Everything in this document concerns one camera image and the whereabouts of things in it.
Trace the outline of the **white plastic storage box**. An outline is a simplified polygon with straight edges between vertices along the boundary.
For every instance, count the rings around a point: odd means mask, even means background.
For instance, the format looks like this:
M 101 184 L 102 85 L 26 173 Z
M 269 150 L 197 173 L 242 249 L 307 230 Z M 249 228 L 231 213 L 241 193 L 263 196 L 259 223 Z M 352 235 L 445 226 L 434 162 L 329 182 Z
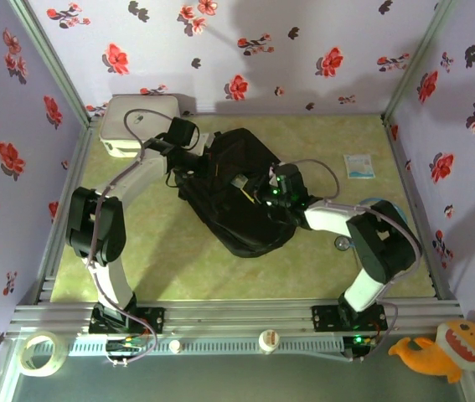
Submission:
M 106 108 L 99 138 L 112 157 L 134 157 L 142 142 L 166 132 L 171 120 L 179 117 L 178 99 L 171 95 L 117 95 Z

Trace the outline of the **clear tape roll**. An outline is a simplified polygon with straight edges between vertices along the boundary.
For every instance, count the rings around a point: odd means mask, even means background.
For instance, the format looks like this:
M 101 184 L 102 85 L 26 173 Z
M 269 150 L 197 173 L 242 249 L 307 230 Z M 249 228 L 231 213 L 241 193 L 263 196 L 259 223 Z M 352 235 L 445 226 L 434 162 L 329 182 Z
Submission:
M 48 361 L 38 367 L 33 360 L 35 348 L 48 344 L 51 348 Z M 68 356 L 68 345 L 65 339 L 51 332 L 35 332 L 25 339 L 18 354 L 20 372 L 29 377 L 48 377 L 55 374 L 64 364 Z

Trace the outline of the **orange plush toy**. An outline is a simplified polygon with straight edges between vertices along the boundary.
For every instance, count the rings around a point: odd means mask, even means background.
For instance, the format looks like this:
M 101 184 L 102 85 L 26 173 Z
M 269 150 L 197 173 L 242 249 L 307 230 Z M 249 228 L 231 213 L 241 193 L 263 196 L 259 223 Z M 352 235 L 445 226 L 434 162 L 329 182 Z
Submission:
M 450 384 L 466 371 L 475 372 L 475 322 L 464 319 L 440 324 L 436 338 L 402 338 L 388 350 L 412 371 L 442 376 Z

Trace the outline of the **white bottle with red label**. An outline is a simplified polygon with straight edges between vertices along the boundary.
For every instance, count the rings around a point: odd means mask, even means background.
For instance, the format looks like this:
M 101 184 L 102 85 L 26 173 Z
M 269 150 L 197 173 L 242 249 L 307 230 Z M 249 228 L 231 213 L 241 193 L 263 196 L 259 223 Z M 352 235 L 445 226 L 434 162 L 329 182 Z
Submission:
M 280 346 L 280 336 L 276 330 L 267 329 L 259 335 L 258 344 L 262 353 L 274 353 Z

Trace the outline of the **black backpack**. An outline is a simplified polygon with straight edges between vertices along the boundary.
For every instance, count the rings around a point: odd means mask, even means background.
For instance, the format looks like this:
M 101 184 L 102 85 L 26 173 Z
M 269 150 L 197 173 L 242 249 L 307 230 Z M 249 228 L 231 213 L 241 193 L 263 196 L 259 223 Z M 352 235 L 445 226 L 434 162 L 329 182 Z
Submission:
M 280 159 L 251 131 L 238 128 L 217 132 L 202 172 L 186 177 L 185 169 L 175 169 L 178 196 L 188 202 L 200 220 L 231 254 L 256 258 L 282 247 L 296 226 L 278 224 L 266 206 L 253 204 L 230 181 L 238 174 L 248 177 L 244 190 L 253 196 L 254 187 Z

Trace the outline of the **aluminium frame cross rail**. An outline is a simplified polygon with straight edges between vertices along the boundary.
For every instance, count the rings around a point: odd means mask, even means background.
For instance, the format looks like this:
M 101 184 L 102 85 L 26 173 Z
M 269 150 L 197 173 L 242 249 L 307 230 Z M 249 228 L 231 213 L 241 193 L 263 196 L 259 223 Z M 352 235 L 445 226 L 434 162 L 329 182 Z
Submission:
M 163 308 L 162 335 L 166 338 L 237 338 L 253 337 L 266 329 L 283 337 L 316 337 L 316 328 L 326 316 L 319 308 L 333 304 L 321 299 L 273 299 L 155 301 L 145 306 Z M 430 333 L 440 323 L 463 316 L 459 303 L 453 300 L 393 298 L 382 304 L 386 332 L 391 335 Z M 87 302 L 18 306 L 5 337 L 15 339 L 37 331 L 86 335 L 92 308 Z

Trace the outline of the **aluminium frame post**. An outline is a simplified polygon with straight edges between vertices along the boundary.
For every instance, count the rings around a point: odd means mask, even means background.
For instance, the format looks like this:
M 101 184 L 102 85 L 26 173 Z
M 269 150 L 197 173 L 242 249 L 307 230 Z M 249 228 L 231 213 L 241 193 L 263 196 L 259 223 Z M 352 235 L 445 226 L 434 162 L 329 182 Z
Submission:
M 450 14 L 457 6 L 459 0 L 439 0 L 433 13 L 433 17 L 421 39 L 416 46 L 414 55 L 410 59 L 406 71 L 403 73 L 399 84 L 395 87 L 385 111 L 381 114 L 381 121 L 384 127 L 390 124 L 391 117 L 396 108 L 402 102 L 402 98 L 411 80 L 416 75 L 417 70 L 424 63 L 431 46 L 437 41 L 443 26 L 446 24 Z
M 90 114 L 86 111 L 77 89 L 28 0 L 7 0 L 7 3 L 23 25 L 77 119 L 82 126 L 89 127 Z

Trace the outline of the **small controller board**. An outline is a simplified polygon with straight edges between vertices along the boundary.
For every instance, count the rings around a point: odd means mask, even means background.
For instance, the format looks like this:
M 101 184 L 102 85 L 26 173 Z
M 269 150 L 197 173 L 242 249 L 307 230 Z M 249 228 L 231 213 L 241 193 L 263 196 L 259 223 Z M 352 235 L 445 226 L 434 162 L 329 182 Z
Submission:
M 144 338 L 111 339 L 105 345 L 106 358 L 113 367 L 126 367 L 136 358 L 140 358 L 146 348 L 147 341 Z
M 377 346 L 375 337 L 354 335 L 343 338 L 344 355 L 351 361 L 363 362 Z

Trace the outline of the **white and blue packet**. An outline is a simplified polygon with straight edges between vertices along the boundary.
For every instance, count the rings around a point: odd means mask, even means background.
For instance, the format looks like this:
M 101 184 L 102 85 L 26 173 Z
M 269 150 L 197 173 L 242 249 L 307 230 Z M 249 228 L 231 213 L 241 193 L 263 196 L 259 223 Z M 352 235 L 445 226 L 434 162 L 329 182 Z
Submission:
M 343 156 L 347 177 L 350 179 L 372 179 L 375 173 L 369 154 L 352 154 Z

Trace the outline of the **stethoscope with blue tube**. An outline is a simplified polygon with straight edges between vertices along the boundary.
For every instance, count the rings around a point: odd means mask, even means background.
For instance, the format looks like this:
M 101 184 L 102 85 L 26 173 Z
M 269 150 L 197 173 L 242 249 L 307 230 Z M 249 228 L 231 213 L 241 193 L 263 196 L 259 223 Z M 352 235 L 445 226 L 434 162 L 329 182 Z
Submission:
M 385 201 L 385 199 L 384 198 L 366 198 L 366 199 L 362 200 L 360 202 L 360 204 L 371 205 L 371 204 L 376 204 L 376 203 L 381 202 L 381 201 Z M 407 224 L 408 219 L 407 219 L 407 216 L 406 216 L 405 212 L 403 211 L 403 209 L 399 205 L 397 205 L 393 202 L 390 202 L 390 203 L 393 205 L 393 207 L 395 208 L 395 210 L 399 214 L 399 216 Z M 334 240 L 334 246 L 337 250 L 340 250 L 340 251 L 347 251 L 349 249 L 354 249 L 355 248 L 354 242 L 349 237 L 343 236 L 343 235 L 338 236 Z

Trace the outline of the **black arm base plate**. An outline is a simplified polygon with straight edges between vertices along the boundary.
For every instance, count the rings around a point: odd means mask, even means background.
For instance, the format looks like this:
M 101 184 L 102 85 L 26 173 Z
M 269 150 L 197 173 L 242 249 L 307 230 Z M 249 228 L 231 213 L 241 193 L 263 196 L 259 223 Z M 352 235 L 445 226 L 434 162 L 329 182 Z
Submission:
M 139 307 L 133 315 L 142 322 L 149 324 L 156 334 L 163 333 L 165 309 L 162 307 Z M 138 321 L 132 320 L 115 310 L 95 305 L 88 327 L 89 334 L 127 334 L 140 335 L 147 331 L 146 327 Z
M 315 332 L 376 331 L 388 329 L 385 309 L 374 304 L 362 312 L 353 312 L 349 307 L 319 305 L 311 307 Z

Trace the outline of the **aluminium frame side rail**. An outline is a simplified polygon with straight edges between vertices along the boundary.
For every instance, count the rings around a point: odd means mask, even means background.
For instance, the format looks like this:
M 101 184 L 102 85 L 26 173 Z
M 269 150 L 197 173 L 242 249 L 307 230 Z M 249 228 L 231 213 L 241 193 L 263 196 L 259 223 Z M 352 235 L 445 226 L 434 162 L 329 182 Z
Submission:
M 89 125 L 81 132 L 75 152 L 70 160 L 70 167 L 59 199 L 59 205 L 54 216 L 49 238 L 45 246 L 44 255 L 39 268 L 39 275 L 34 284 L 34 294 L 30 298 L 34 305 L 38 305 L 41 302 L 50 302 L 65 248 L 65 232 L 70 198 L 83 177 L 86 161 L 90 155 L 90 148 L 94 135 L 96 134 L 99 120 L 99 117 L 93 117 L 89 120 Z
M 434 231 L 431 230 L 427 220 L 424 204 L 419 195 L 413 173 L 416 169 L 412 166 L 412 161 L 406 156 L 405 150 L 399 141 L 395 141 L 391 135 L 393 123 L 386 117 L 385 113 L 380 115 L 381 123 L 385 129 L 390 148 L 395 159 L 396 167 L 400 176 L 408 209 L 415 226 L 417 238 L 422 247 L 422 259 L 425 262 L 426 274 L 429 276 L 434 291 L 434 297 L 440 300 L 455 300 L 450 286 L 445 277 L 445 270 L 441 267 L 439 255 L 432 246 L 435 239 Z

